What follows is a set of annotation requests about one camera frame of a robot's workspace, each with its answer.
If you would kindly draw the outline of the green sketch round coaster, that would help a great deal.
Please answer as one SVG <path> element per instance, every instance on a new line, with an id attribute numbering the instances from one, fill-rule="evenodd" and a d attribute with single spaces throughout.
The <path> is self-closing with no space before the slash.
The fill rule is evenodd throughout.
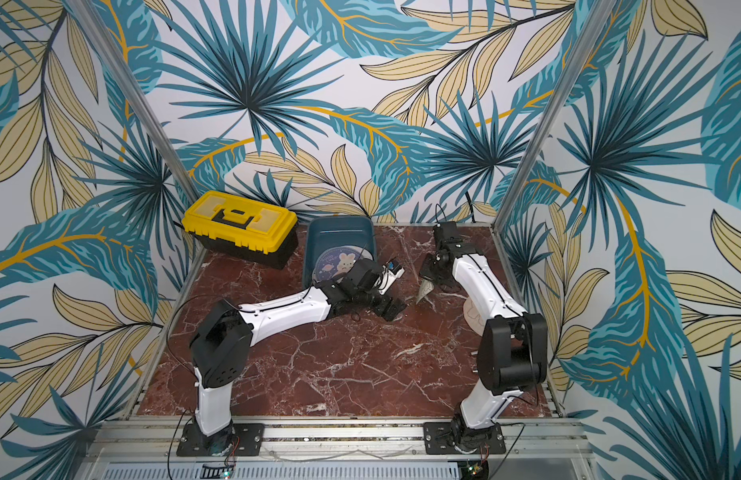
<path id="1" fill-rule="evenodd" d="M 422 278 L 418 292 L 416 294 L 415 303 L 422 302 L 430 292 L 434 290 L 434 283 L 431 280 Z"/>

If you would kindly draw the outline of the pink bow bear coaster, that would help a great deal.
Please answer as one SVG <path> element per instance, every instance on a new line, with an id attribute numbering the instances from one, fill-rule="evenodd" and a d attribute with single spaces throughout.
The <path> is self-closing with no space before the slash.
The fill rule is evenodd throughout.
<path id="1" fill-rule="evenodd" d="M 470 297 L 463 304 L 463 316 L 467 325 L 479 336 L 482 336 L 485 319 L 479 313 Z"/>

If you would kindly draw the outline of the purple bunny round coaster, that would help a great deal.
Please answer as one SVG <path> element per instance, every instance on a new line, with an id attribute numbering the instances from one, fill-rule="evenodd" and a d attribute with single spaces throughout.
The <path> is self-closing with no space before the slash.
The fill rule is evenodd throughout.
<path id="1" fill-rule="evenodd" d="M 372 259 L 372 254 L 353 245 L 332 247 L 318 256 L 312 269 L 312 281 L 318 283 L 346 274 L 360 258 Z"/>

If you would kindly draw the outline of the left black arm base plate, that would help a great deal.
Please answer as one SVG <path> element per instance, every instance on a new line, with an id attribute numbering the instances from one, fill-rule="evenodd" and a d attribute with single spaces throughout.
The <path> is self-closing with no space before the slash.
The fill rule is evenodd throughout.
<path id="1" fill-rule="evenodd" d="M 178 457 L 254 457 L 260 454 L 262 437 L 264 424 L 261 423 L 230 423 L 207 436 L 198 424 L 190 422 L 182 430 L 176 454 Z"/>

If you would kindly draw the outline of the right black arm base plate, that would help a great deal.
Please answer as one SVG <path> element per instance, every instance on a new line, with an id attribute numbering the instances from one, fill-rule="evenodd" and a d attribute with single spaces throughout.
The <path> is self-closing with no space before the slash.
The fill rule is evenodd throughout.
<path id="1" fill-rule="evenodd" d="M 423 441 L 427 455 L 504 454 L 506 446 L 498 425 L 471 429 L 452 419 L 450 422 L 425 422 Z"/>

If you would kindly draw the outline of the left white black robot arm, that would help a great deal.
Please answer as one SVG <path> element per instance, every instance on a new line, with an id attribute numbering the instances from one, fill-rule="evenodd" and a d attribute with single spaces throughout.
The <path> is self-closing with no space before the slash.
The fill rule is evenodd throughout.
<path id="1" fill-rule="evenodd" d="M 394 320 L 406 304 L 388 293 L 404 274 L 401 264 L 362 258 L 350 271 L 316 282 L 290 296 L 235 306 L 216 302 L 190 342 L 198 388 L 194 419 L 204 438 L 232 432 L 232 383 L 246 367 L 254 345 L 298 326 L 368 309 Z"/>

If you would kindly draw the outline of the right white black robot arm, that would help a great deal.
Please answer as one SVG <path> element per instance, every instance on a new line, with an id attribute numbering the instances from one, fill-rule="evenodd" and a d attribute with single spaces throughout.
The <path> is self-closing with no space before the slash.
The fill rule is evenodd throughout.
<path id="1" fill-rule="evenodd" d="M 547 376 L 548 328 L 527 312 L 500 283 L 487 258 L 446 221 L 433 228 L 435 250 L 419 272 L 421 301 L 436 287 L 461 287 L 484 321 L 476 353 L 478 380 L 439 436 L 460 453 L 472 453 L 498 438 L 494 418 L 523 392 L 536 391 Z"/>

